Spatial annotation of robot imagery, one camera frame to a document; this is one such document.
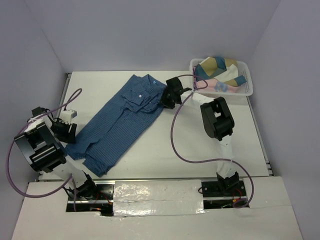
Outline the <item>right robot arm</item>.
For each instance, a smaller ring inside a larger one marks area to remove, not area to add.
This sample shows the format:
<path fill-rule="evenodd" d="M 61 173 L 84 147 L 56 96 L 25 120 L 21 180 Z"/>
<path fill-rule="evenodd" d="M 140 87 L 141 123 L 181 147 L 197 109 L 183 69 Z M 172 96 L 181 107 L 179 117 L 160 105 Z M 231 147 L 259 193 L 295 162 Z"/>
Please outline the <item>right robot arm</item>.
<path fill-rule="evenodd" d="M 166 87 L 162 94 L 160 103 L 166 109 L 176 110 L 170 128 L 170 143 L 173 152 L 178 158 L 190 164 L 202 164 L 210 162 L 233 162 L 233 157 L 214 158 L 201 161 L 192 161 L 183 158 L 177 151 L 174 143 L 174 127 L 183 106 L 188 106 L 201 113 L 201 119 L 205 133 L 211 138 L 219 142 L 222 150 L 228 154 L 232 153 L 231 136 L 235 121 L 229 109 L 229 106 L 223 97 L 206 97 L 199 93 L 195 93 L 190 87 L 184 88 L 179 77 L 173 77 L 166 81 Z"/>

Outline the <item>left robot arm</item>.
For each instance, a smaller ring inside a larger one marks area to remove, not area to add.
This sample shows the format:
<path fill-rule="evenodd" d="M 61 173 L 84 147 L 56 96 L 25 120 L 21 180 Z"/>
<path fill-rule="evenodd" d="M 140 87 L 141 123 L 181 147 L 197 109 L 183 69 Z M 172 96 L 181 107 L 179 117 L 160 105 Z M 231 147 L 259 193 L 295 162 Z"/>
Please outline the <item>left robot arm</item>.
<path fill-rule="evenodd" d="M 72 120 L 75 110 L 62 110 L 60 117 L 54 118 L 49 109 L 36 107 L 28 119 L 28 126 L 14 138 L 14 142 L 36 172 L 52 173 L 66 181 L 72 177 L 69 192 L 77 199 L 93 199 L 98 195 L 98 186 L 89 174 L 76 168 L 67 160 L 63 143 L 76 142 L 77 124 Z"/>

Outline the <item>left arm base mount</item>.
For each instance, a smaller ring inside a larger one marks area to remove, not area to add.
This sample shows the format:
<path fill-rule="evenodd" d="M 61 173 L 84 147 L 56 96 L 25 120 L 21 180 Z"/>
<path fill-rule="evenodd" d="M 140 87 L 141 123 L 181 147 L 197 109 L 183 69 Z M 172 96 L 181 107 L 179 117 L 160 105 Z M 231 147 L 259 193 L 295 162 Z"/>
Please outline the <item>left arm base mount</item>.
<path fill-rule="evenodd" d="M 97 194 L 89 198 L 78 197 L 74 202 L 74 196 L 68 193 L 66 212 L 98 213 L 101 216 L 112 217 L 115 182 L 100 181 L 95 184 Z"/>

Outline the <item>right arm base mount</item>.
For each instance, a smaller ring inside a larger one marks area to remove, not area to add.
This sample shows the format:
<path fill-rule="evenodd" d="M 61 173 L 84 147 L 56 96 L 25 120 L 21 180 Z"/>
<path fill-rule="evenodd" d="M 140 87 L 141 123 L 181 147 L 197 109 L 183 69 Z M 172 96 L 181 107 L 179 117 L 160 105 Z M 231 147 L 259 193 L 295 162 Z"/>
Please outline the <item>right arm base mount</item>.
<path fill-rule="evenodd" d="M 203 197 L 203 208 L 232 209 L 234 206 L 242 208 L 248 201 L 244 182 L 240 180 L 237 185 L 221 190 L 218 181 L 203 181 L 198 192 Z"/>

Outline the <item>white plastic laundry basket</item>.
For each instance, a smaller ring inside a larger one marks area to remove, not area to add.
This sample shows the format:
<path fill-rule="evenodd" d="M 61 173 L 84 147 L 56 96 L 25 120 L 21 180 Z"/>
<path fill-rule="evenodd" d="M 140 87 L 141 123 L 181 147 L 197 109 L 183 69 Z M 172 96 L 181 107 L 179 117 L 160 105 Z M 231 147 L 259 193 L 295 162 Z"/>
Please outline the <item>white plastic laundry basket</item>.
<path fill-rule="evenodd" d="M 251 96 L 253 82 L 248 65 L 224 57 L 194 58 L 190 61 L 192 86 L 207 95 Z"/>

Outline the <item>pink shirt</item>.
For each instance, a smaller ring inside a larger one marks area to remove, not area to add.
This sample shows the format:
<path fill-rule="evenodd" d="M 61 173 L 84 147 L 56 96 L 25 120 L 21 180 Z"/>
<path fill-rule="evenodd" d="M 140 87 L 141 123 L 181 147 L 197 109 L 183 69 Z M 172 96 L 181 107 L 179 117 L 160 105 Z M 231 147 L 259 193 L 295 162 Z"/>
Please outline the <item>pink shirt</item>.
<path fill-rule="evenodd" d="M 236 93 L 247 80 L 239 75 L 238 67 L 232 64 L 226 69 L 217 68 L 212 75 L 206 74 L 203 68 L 198 64 L 193 71 L 195 76 L 195 87 L 211 92 Z"/>

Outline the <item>teal tan patterned shirt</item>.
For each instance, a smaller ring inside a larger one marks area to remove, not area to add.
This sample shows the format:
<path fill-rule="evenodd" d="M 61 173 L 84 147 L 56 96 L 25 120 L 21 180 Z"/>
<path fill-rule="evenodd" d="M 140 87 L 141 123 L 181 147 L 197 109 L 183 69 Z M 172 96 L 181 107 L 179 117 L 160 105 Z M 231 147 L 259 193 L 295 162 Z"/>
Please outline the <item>teal tan patterned shirt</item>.
<path fill-rule="evenodd" d="M 232 87 L 247 82 L 238 70 L 238 62 L 231 58 L 207 57 L 193 68 L 193 74 L 205 80 L 215 79 Z"/>

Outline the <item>blue checked long sleeve shirt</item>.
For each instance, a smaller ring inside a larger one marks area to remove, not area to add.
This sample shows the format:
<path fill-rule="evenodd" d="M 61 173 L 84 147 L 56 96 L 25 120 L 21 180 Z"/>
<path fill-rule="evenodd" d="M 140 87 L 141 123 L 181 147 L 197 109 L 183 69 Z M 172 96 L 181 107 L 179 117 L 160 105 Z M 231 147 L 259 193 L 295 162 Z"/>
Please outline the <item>blue checked long sleeve shirt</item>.
<path fill-rule="evenodd" d="M 113 168 L 125 152 L 160 116 L 166 85 L 151 75 L 132 75 L 123 87 L 65 148 L 73 160 L 84 159 L 98 177 Z"/>

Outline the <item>silver foil tape panel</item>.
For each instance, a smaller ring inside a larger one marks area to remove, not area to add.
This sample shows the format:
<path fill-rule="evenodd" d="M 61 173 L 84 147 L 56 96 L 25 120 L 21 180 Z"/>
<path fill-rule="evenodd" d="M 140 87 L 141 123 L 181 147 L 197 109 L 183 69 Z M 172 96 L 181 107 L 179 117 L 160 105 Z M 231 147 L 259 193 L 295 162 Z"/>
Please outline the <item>silver foil tape panel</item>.
<path fill-rule="evenodd" d="M 201 181 L 117 181 L 113 191 L 116 217 L 186 216 L 205 212 L 198 192 Z"/>

